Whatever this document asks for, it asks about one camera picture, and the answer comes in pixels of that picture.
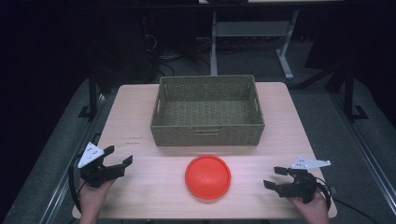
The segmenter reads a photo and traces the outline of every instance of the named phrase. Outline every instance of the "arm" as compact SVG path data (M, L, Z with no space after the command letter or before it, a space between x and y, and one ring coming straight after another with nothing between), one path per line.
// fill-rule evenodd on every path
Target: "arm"
M100 188L92 188L84 185L78 193L81 204L80 224L94 224L99 217L100 210L106 200L106 196L116 179L109 180L102 184Z
M303 203L301 198L288 198L297 210L303 215L308 224L329 224L326 200L316 192L314 199L310 203Z

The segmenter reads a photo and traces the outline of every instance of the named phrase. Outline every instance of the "wooden table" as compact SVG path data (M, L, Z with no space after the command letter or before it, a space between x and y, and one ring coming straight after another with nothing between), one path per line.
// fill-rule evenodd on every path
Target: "wooden table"
M286 199L266 189L262 181L292 182L290 176L276 175L274 166L290 167L297 156L314 159L315 155L287 87L277 82L258 82L256 86L265 121L256 147L156 147L149 125L158 84L120 87L98 146L115 146L116 151L105 158L105 165L119 164L130 155L134 155L134 163L108 193L100 217L301 217ZM193 196L185 184L188 164L202 154L219 156L232 173L229 190L216 200ZM323 178L319 169L310 172ZM333 204L329 216L335 217L336 213ZM79 217L76 208L73 215Z

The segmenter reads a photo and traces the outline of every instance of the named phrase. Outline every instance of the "light wood tabletop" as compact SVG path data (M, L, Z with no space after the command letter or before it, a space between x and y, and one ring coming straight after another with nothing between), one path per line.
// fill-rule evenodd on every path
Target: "light wood tabletop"
M262 219L300 218L300 214L262 181L292 182L276 175L275 166L290 167L297 156L316 158L285 84L257 82L265 128L255 147L156 147L150 121L158 84L126 85L119 89L98 146L115 146L105 165L134 162L107 195L100 217L133 219ZM228 191L216 200L190 193L185 183L189 163L203 154L224 160L232 179ZM309 171L323 178L320 169ZM337 210L332 204L330 217ZM76 208L74 217L80 217Z

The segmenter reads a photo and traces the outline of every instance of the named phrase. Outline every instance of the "woven basket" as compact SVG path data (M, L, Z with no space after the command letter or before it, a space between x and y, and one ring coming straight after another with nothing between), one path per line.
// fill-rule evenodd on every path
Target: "woven basket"
M150 129L158 147L257 146L264 121L254 77L162 77Z

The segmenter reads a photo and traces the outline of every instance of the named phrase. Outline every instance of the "orange bowl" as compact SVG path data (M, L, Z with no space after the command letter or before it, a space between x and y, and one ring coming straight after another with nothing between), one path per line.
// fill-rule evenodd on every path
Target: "orange bowl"
M219 157L203 155L190 162L185 179L189 190L195 196L216 199L230 187L231 172Z

